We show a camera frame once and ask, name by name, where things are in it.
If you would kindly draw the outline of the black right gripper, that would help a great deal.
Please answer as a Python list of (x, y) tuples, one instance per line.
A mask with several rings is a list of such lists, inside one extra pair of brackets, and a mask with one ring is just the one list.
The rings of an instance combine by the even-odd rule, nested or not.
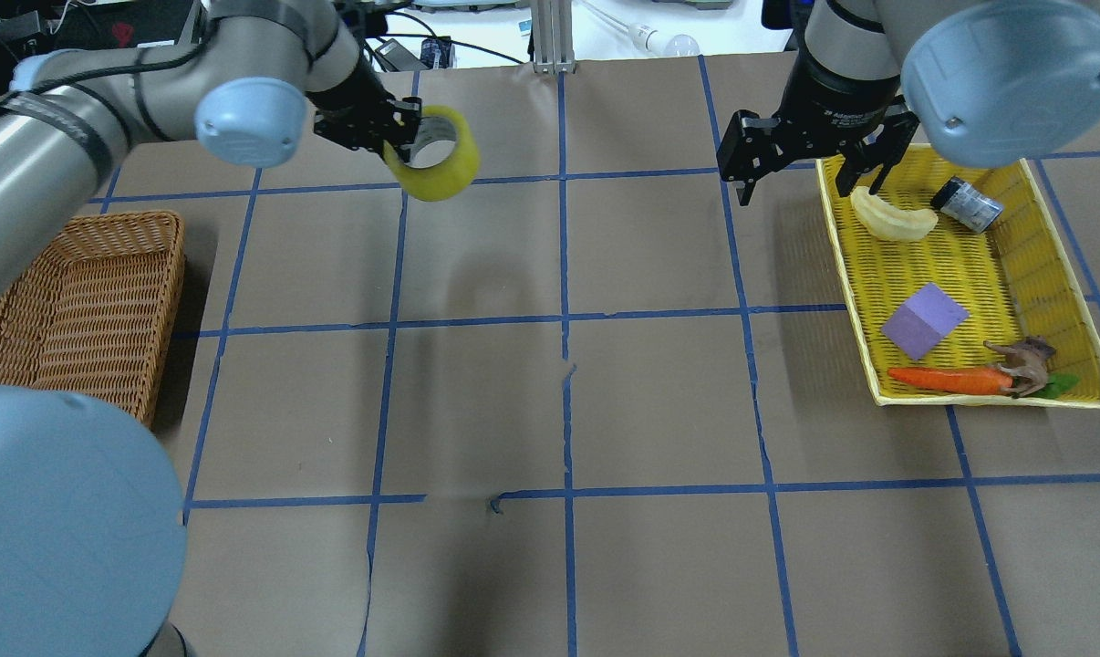
[(755, 187), (765, 175), (782, 171), (793, 162), (842, 155), (835, 188), (847, 198), (864, 175), (876, 168), (877, 188), (889, 171), (904, 158), (916, 136), (919, 116), (897, 96), (883, 109), (844, 113), (809, 101), (791, 114), (762, 118), (738, 109), (728, 120), (716, 158), (721, 179), (732, 186), (738, 205), (751, 202)]

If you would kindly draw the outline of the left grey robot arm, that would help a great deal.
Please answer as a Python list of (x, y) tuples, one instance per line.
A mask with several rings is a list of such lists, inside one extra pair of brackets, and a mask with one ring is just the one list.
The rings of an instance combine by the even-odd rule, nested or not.
[(274, 168), (314, 132), (408, 162), (422, 103), (384, 88), (329, 1), (213, 1), (196, 45), (66, 50), (0, 99), (0, 296), (138, 146), (198, 141)]

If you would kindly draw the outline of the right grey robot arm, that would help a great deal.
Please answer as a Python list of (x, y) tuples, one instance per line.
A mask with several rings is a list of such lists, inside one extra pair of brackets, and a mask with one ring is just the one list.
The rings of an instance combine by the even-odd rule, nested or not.
[(721, 179), (842, 155), (836, 190), (878, 191), (923, 130), (942, 158), (996, 168), (1057, 151), (1100, 121), (1100, 1), (768, 1), (793, 30), (781, 103), (734, 112)]

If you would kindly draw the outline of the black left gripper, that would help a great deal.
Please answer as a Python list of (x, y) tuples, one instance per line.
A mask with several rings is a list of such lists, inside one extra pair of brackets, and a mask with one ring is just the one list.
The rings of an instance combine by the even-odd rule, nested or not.
[(422, 99), (363, 94), (353, 99), (314, 95), (314, 133), (326, 141), (375, 153), (389, 167), (410, 167), (420, 132)]

